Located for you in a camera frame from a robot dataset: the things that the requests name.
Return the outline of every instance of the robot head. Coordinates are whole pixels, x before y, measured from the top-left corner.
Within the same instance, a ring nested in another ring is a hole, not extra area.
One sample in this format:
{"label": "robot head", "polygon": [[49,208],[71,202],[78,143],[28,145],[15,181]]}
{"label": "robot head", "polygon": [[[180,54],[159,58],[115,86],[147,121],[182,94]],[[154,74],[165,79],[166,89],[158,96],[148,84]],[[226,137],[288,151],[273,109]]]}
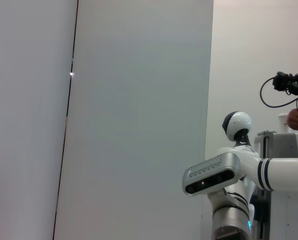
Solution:
{"label": "robot head", "polygon": [[228,139],[234,142],[237,133],[244,131],[247,134],[251,130],[251,118],[242,111],[234,111],[225,117],[222,127]]}

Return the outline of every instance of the white panel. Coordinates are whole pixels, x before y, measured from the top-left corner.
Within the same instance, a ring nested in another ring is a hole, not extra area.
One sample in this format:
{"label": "white panel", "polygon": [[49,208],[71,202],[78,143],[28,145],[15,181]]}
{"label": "white panel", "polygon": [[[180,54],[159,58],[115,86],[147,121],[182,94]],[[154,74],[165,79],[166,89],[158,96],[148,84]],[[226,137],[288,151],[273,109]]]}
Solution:
{"label": "white panel", "polygon": [[212,0],[83,0],[56,240],[198,240]]}
{"label": "white panel", "polygon": [[[268,108],[259,98],[260,87],[277,71],[298,73],[298,0],[216,0],[213,20],[206,159],[218,148],[234,145],[221,127],[230,112],[251,116],[251,142],[258,132],[278,131],[278,114],[295,104]],[[294,98],[275,91],[270,83],[263,97],[271,105]],[[212,214],[203,209],[207,226]],[[203,232],[203,239],[209,239],[209,228]]]}
{"label": "white panel", "polygon": [[0,240],[51,240],[75,0],[0,0]]}

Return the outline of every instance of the person's hand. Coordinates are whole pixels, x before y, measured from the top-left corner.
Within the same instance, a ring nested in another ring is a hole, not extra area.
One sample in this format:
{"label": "person's hand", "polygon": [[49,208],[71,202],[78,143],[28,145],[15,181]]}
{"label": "person's hand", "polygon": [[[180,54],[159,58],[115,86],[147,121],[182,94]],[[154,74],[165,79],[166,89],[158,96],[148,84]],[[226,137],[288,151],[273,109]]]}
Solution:
{"label": "person's hand", "polygon": [[298,109],[293,109],[289,112],[287,124],[291,129],[298,131]]}

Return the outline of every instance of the white wall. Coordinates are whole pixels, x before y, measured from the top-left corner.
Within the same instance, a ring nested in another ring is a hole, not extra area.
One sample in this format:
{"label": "white wall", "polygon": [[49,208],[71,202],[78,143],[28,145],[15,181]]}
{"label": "white wall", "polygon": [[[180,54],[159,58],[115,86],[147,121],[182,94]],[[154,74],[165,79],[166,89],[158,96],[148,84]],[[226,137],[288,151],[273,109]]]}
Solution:
{"label": "white wall", "polygon": [[[224,117],[244,111],[253,120],[250,140],[258,132],[278,131],[280,109],[267,108],[259,98],[263,82],[277,71],[298,73],[298,0],[215,0],[206,132],[206,159],[219,147],[233,146],[221,127]],[[272,105],[294,97],[265,88]],[[204,198],[203,232],[209,239],[210,203]]]}
{"label": "white wall", "polygon": [[76,0],[0,0],[0,240],[51,240]]}
{"label": "white wall", "polygon": [[56,240],[197,240],[212,0],[80,1]]}

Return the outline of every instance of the white robot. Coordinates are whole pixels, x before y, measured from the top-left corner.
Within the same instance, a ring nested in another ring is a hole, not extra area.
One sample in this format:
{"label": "white robot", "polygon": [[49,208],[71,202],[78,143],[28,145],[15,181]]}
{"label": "white robot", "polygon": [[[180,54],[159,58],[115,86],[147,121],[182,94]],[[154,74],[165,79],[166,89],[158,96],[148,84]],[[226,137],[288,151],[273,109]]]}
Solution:
{"label": "white robot", "polygon": [[187,169],[182,179],[189,195],[208,194],[212,203],[212,240],[249,240],[255,186],[265,191],[298,192],[298,158],[260,158],[250,146],[251,119],[244,112],[229,114],[223,123],[235,147]]}

